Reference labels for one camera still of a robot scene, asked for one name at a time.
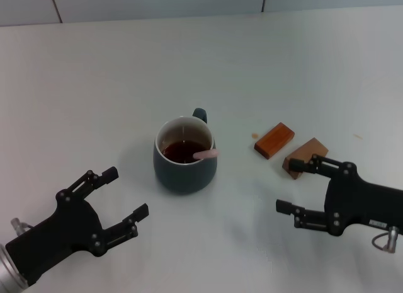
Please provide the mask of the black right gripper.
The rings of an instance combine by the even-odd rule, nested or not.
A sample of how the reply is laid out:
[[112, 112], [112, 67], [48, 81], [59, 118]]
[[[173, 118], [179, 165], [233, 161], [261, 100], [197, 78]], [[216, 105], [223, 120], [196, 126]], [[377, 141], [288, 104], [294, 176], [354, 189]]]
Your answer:
[[289, 170], [331, 178], [324, 212], [276, 200], [276, 211], [292, 215], [295, 228], [340, 236], [348, 226], [361, 224], [386, 231], [396, 227], [402, 233], [402, 191], [363, 180], [354, 163], [313, 154], [307, 163], [292, 158]]

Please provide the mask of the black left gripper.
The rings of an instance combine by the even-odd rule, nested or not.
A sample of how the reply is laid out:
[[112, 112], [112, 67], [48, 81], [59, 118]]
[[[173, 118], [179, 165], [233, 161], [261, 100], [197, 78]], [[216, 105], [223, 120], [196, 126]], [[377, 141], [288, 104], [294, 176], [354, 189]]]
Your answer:
[[56, 195], [57, 208], [50, 217], [6, 244], [14, 265], [29, 286], [75, 252], [87, 251], [100, 257], [139, 235], [137, 224], [149, 216], [147, 204], [136, 208], [122, 222], [102, 229], [97, 213], [84, 200], [118, 177], [114, 166], [101, 175], [88, 170]]

